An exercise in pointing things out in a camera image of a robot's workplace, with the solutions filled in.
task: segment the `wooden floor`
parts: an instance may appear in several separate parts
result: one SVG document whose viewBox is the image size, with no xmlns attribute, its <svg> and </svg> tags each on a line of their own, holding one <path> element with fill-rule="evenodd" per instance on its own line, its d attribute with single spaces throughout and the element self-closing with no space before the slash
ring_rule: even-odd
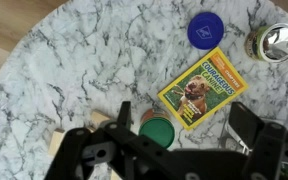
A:
<svg viewBox="0 0 288 180">
<path fill-rule="evenodd" d="M 0 0 L 0 67 L 17 42 L 67 0 Z M 288 12 L 287 0 L 272 0 Z"/>
</svg>

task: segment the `gray marble veining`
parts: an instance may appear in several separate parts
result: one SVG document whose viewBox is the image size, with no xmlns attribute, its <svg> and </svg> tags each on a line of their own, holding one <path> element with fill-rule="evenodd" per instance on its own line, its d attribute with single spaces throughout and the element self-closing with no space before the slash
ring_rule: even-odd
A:
<svg viewBox="0 0 288 180">
<path fill-rule="evenodd" d="M 288 23 L 288 14 L 257 0 L 73 0 L 38 23 L 0 71 L 0 179 L 43 179 L 55 128 L 91 124 L 93 109 L 116 117 L 132 102 L 134 125 L 157 93 L 208 51 L 187 40 L 189 21 L 211 11 L 224 22 L 219 47 L 250 88 L 236 100 L 288 127 L 288 62 L 253 61 L 246 35 L 260 25 Z M 216 148 L 230 105 L 185 131 L 174 118 L 174 148 Z M 108 179 L 100 165 L 92 179 Z"/>
</svg>

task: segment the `brown dog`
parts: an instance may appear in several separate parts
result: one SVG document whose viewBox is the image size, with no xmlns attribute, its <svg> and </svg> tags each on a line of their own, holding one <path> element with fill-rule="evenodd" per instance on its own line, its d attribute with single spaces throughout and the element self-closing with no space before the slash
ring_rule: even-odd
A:
<svg viewBox="0 0 288 180">
<path fill-rule="evenodd" d="M 196 75 L 190 79 L 184 90 L 182 90 L 178 85 L 176 85 L 176 87 L 182 91 L 177 92 L 173 90 L 173 93 L 182 96 L 179 102 L 177 113 L 183 117 L 185 109 L 184 106 L 186 105 L 194 108 L 194 115 L 191 119 L 196 120 L 202 117 L 207 110 L 205 94 L 210 90 L 206 79 L 200 75 Z"/>
</svg>

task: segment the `wooden block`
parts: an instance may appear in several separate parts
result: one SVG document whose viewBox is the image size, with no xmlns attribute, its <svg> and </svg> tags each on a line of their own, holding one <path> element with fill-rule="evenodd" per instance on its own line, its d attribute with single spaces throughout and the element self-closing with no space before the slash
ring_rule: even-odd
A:
<svg viewBox="0 0 288 180">
<path fill-rule="evenodd" d="M 112 169 L 111 180 L 120 180 L 121 178 L 116 174 L 116 172 Z"/>
<path fill-rule="evenodd" d="M 48 149 L 48 154 L 51 156 L 55 156 L 58 148 L 60 147 L 62 140 L 64 138 L 64 130 L 55 129 L 53 132 L 52 140 Z"/>
<path fill-rule="evenodd" d="M 107 116 L 107 115 L 105 115 L 102 112 L 97 111 L 97 110 L 94 110 L 91 113 L 91 121 L 93 122 L 95 128 L 98 128 L 98 126 L 103 121 L 107 121 L 107 120 L 110 120 L 110 119 L 111 119 L 111 117 L 109 117 L 109 116 Z"/>
</svg>

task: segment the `book cover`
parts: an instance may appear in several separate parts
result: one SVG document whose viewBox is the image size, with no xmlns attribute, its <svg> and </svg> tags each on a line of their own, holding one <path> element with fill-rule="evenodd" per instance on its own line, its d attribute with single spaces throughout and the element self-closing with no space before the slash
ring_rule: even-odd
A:
<svg viewBox="0 0 288 180">
<path fill-rule="evenodd" d="M 158 97 L 184 128 L 190 130 L 247 88 L 217 47 L 160 91 Z"/>
</svg>

